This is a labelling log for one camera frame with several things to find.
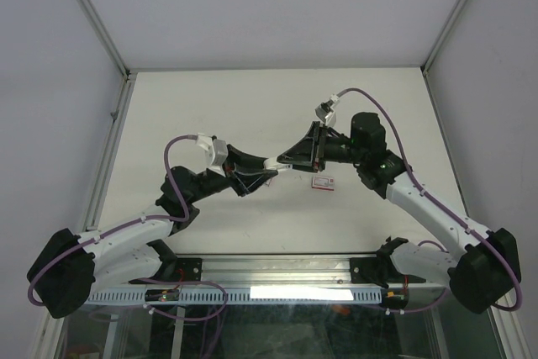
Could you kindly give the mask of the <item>red white staple box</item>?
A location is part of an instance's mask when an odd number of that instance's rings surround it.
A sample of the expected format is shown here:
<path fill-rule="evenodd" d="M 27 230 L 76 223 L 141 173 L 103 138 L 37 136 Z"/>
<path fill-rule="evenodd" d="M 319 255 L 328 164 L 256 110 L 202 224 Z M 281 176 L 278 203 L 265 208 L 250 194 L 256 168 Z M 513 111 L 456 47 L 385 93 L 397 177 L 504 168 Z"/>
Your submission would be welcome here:
<path fill-rule="evenodd" d="M 314 176 L 311 182 L 312 189 L 334 191 L 335 180 L 333 177 Z"/>

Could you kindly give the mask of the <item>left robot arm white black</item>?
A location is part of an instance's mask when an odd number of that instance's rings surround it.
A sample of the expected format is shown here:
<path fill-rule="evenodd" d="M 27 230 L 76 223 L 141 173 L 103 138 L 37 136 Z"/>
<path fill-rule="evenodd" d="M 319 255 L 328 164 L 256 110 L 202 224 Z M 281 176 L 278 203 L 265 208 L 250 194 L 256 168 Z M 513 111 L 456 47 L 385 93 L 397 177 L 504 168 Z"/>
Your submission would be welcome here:
<path fill-rule="evenodd" d="M 29 301 L 60 319 L 106 288 L 172 281 L 177 256 L 165 240 L 197 218 L 196 202 L 227 189 L 247 196 L 288 168 L 275 157 L 248 155 L 222 140 L 194 141 L 208 159 L 205 169 L 196 173 L 165 161 L 161 196 L 132 219 L 82 233 L 56 231 L 27 273 Z"/>

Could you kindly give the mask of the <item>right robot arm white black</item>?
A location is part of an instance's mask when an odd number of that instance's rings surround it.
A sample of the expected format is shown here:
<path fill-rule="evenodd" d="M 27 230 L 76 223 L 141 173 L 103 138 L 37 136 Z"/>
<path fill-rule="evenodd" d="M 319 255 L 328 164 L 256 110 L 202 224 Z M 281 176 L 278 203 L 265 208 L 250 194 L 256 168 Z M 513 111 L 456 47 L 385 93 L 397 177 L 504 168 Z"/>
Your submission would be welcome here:
<path fill-rule="evenodd" d="M 368 189 L 400 207 L 444 247 L 432 251 L 403 238 L 387 241 L 377 250 L 376 270 L 382 279 L 394 281 L 405 274 L 438 283 L 474 314 L 519 289 L 520 260 L 514 236 L 504 228 L 491 230 L 453 212 L 428 192 L 404 160 L 388 149 L 386 130 L 377 114 L 355 114 L 348 136 L 314 121 L 277 162 L 304 172 L 321 172 L 328 162 L 353 165 Z"/>

